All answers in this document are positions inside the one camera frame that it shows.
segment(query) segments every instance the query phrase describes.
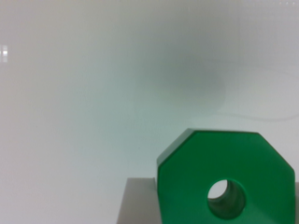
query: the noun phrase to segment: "green block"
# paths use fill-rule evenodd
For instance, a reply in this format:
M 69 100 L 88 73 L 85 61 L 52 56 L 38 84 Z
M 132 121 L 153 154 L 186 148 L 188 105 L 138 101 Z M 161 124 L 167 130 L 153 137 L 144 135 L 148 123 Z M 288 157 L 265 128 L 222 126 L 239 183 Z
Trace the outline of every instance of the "green block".
M 258 133 L 188 129 L 157 160 L 163 224 L 294 224 L 295 175 Z M 208 199 L 210 188 L 226 191 Z

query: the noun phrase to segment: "green object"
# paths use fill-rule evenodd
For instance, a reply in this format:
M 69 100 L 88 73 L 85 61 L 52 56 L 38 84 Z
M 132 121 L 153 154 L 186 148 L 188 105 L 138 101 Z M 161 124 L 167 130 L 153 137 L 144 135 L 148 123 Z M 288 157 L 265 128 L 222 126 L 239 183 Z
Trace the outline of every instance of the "green object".
M 258 133 L 188 129 L 157 160 L 163 224 L 294 224 L 291 166 Z M 226 191 L 208 199 L 210 188 Z

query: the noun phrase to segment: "gray surface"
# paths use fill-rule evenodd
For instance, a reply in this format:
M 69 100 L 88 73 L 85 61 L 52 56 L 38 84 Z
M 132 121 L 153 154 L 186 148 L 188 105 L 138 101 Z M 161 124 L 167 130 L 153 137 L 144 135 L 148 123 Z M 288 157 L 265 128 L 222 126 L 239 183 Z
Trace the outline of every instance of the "gray surface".
M 299 224 L 299 182 L 296 182 L 296 221 Z M 162 224 L 154 178 L 128 178 L 117 224 Z

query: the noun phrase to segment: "hole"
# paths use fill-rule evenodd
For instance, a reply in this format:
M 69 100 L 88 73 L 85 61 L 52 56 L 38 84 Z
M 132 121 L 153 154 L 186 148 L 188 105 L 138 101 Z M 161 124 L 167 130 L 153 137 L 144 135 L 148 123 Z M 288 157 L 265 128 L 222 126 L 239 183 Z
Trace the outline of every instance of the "hole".
M 222 180 L 212 186 L 208 193 L 207 203 L 210 211 L 221 219 L 233 219 L 241 215 L 245 204 L 245 194 L 242 187 L 233 180 Z M 212 198 L 215 195 L 221 195 L 217 198 Z
M 208 192 L 208 199 L 219 198 L 226 190 L 227 180 L 218 181 Z

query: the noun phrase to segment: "octagonal nut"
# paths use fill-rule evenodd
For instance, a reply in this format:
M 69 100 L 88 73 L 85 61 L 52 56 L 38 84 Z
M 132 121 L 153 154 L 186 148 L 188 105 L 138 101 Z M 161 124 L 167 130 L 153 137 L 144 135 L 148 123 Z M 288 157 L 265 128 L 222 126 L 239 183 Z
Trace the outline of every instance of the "octagonal nut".
M 188 129 L 157 160 L 163 224 L 294 224 L 295 175 L 258 133 Z M 226 191 L 208 199 L 210 188 Z

